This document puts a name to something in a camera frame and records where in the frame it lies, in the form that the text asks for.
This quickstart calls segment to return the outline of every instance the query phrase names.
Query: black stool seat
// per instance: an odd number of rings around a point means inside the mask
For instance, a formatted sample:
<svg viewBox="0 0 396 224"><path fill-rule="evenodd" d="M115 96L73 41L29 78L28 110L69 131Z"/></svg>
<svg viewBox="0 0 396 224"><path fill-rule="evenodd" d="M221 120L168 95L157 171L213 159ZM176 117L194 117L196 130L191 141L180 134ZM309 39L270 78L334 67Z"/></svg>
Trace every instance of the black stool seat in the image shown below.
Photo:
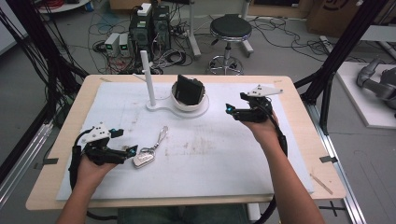
<svg viewBox="0 0 396 224"><path fill-rule="evenodd" d="M218 39L244 41L250 37L251 25L238 15L225 15L210 23L210 32Z"/></svg>

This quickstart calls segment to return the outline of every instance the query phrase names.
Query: stool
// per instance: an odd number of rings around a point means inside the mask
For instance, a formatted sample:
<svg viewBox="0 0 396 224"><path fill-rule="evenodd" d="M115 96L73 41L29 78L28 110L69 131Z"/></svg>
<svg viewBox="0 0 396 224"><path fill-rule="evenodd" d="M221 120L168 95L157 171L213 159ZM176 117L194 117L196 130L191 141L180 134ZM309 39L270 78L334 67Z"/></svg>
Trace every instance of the stool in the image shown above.
<svg viewBox="0 0 396 224"><path fill-rule="evenodd" d="M209 62L208 70L213 74L224 71L227 75L227 70L235 73L237 76L244 74L244 67L242 63L235 57L230 56L231 43L242 42L247 40L251 35L251 25L238 15L225 15L217 18L210 23L210 33L218 40L227 41L227 46L224 50L223 56L216 56Z"/></svg>

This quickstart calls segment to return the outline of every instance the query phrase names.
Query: gray floor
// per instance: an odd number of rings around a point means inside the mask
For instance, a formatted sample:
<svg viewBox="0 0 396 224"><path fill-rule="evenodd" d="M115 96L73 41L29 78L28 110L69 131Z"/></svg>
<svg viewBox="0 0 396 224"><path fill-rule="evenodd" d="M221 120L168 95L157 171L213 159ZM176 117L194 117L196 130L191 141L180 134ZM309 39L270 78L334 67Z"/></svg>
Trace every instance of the gray floor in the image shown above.
<svg viewBox="0 0 396 224"><path fill-rule="evenodd" d="M97 34L99 29L103 32L106 31L106 27L102 27L98 23L116 24L120 22L113 28L113 31L121 32L128 26L129 20L127 14L111 12L106 2L91 13L77 9L57 14L55 18L74 58L90 74L101 73L103 70L98 71L96 67L104 68L105 64L101 56L94 52L91 56L86 48L91 48L95 41L106 39L105 35L90 34L88 32L90 27L92 27L91 33ZM210 21L208 17L196 20L196 27L203 24L197 34L208 34L208 23L206 23L208 21ZM280 24L283 21L272 20L272 22ZM298 34L300 36L298 43L302 45L306 44L308 40L318 41L318 35L306 32L304 21L287 20L286 29ZM293 38L279 29L267 30L263 34L255 30L249 39L255 52L247 58L241 47L233 46L232 55L242 61L246 75L288 76L293 81L297 81L317 71L326 56L316 55L310 48L298 48L300 52L316 58L313 59L291 48L276 47L268 42L289 47ZM197 41L202 51L202 57L193 61L189 66L166 68L164 69L165 74L205 74L207 63L213 56L222 54L224 43L219 42L213 47L210 46L213 38L209 35L198 35ZM359 43L351 56L363 58L369 62L376 55L380 55L386 63L393 63L386 53L371 46L372 44L374 43ZM44 85L36 77L32 66L18 47L10 49L0 57L0 74L0 111L3 124L0 138L2 139L0 161L3 162L44 105L45 96ZM20 184L0 210L2 223L53 223L59 215L59 211L28 211L24 206L40 172L34 168L34 164L41 162L58 131L57 128L54 129L49 141L43 146ZM396 163L396 131L366 128L345 90L335 78L329 114L329 132L339 161L345 169L367 223L395 223L396 175L392 175L392 173ZM333 203L336 207L344 207L340 201ZM330 206L330 202L318 202L318 205ZM350 222L345 211L338 210L337 216L334 215L333 210L322 209L321 211L328 223ZM115 210L99 210L98 212L114 214ZM274 214L269 223L277 223L277 221L277 214ZM99 221L88 220L88 223L96 222L99 223Z"/></svg>

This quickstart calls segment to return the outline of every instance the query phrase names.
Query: keychain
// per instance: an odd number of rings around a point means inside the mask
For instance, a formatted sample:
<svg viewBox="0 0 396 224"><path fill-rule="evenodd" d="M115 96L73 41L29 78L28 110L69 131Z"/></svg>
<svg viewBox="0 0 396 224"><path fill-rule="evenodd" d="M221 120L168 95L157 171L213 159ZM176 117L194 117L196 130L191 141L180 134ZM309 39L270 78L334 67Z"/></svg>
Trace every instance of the keychain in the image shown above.
<svg viewBox="0 0 396 224"><path fill-rule="evenodd" d="M154 147L143 147L142 149L140 149L139 154L137 154L133 159L134 167L140 168L154 161L155 149L160 145L161 141L165 138L167 133L168 127L163 126L160 131L160 135L158 136L157 143L154 145Z"/></svg>

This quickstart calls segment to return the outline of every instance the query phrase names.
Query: wooden table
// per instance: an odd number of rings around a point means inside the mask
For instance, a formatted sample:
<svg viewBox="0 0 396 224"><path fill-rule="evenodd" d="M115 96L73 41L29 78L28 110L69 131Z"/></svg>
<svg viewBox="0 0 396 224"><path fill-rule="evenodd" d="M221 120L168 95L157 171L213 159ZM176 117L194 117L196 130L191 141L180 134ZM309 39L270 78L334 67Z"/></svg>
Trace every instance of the wooden table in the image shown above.
<svg viewBox="0 0 396 224"><path fill-rule="evenodd" d="M322 163L319 158L328 156L327 151L318 137L317 131L309 118L300 96L289 77L269 76L192 76L204 83L255 83L273 84L284 90L279 99L284 107L290 127L301 150L307 171L313 174L312 182L315 192L311 194L315 200L342 199L346 196L331 162ZM173 83L177 76L153 76L153 82ZM79 135L82 124L91 108L96 92L102 82L142 82L133 76L91 75L87 77L78 93L69 115L52 148L49 158L59 158L57 164L45 165L27 200L29 210L62 209L64 202L56 201L61 186L64 169L70 156L71 148ZM259 203L269 202L268 196L233 196L233 197L194 197L166 199L132 199L132 200L92 200L90 207L127 207L151 205L178 205L203 203Z"/></svg>

